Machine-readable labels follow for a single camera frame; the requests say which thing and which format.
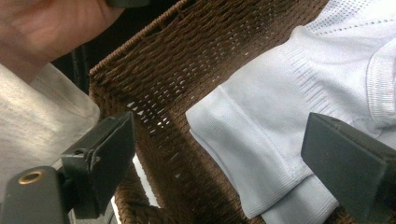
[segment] folded white fabric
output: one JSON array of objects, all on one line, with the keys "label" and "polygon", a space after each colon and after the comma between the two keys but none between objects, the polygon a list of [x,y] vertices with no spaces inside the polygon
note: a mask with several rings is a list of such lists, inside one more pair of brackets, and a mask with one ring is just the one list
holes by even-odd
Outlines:
[{"label": "folded white fabric", "polygon": [[396,124],[395,5],[330,1],[288,42],[239,69],[186,113],[191,133],[228,176],[247,217],[320,223],[337,205],[300,155],[309,112],[396,147],[389,128]]},{"label": "folded white fabric", "polygon": [[98,119],[97,105],[52,65],[29,85],[0,64],[0,201],[12,176],[52,165]]}]

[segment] screw hole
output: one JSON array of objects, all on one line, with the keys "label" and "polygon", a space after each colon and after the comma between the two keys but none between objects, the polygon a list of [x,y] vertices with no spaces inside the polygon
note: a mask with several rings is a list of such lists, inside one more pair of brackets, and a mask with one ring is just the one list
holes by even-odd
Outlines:
[{"label": "screw hole", "polygon": [[23,175],[18,182],[21,185],[32,184],[41,179],[44,176],[44,171],[33,171],[29,174]]}]

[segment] beige cloth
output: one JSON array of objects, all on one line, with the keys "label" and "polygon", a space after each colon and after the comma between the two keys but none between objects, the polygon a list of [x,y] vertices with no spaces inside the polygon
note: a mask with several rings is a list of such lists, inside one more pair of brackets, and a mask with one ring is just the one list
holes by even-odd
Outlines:
[{"label": "beige cloth", "polygon": [[0,202],[12,176],[52,165],[99,114],[98,106],[53,65],[29,85],[0,64]]}]

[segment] black plastic part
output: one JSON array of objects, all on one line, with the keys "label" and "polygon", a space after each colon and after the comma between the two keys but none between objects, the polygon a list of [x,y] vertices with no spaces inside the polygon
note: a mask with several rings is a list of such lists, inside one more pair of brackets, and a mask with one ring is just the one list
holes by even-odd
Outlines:
[{"label": "black plastic part", "polygon": [[357,221],[384,222],[396,208],[396,151],[369,135],[311,113],[302,157]]},{"label": "black plastic part", "polygon": [[66,179],[75,182],[76,218],[98,218],[134,156],[134,120],[131,112],[104,119],[64,152]]},{"label": "black plastic part", "polygon": [[90,87],[90,66],[88,65],[85,45],[81,45],[72,51],[72,59],[75,84],[88,94]]},{"label": "black plastic part", "polygon": [[0,223],[69,223],[55,169],[40,166],[15,175],[7,184]]},{"label": "black plastic part", "polygon": [[110,7],[145,7],[149,4],[149,0],[107,0]]},{"label": "black plastic part", "polygon": [[78,202],[78,194],[76,183],[73,179],[66,179],[63,173],[63,168],[58,171],[58,180],[61,186],[61,196],[66,212],[70,212],[73,206]]}]

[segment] woven basket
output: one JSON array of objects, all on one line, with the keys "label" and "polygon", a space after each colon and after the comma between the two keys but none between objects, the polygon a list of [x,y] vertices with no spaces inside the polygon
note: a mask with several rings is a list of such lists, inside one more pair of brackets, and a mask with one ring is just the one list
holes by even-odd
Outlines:
[{"label": "woven basket", "polygon": [[[130,173],[116,192],[122,223],[264,223],[189,134],[185,112],[234,71],[285,42],[327,0],[182,0],[91,70],[107,117],[136,115],[136,150],[161,209]],[[329,223],[353,223],[342,209]]]}]

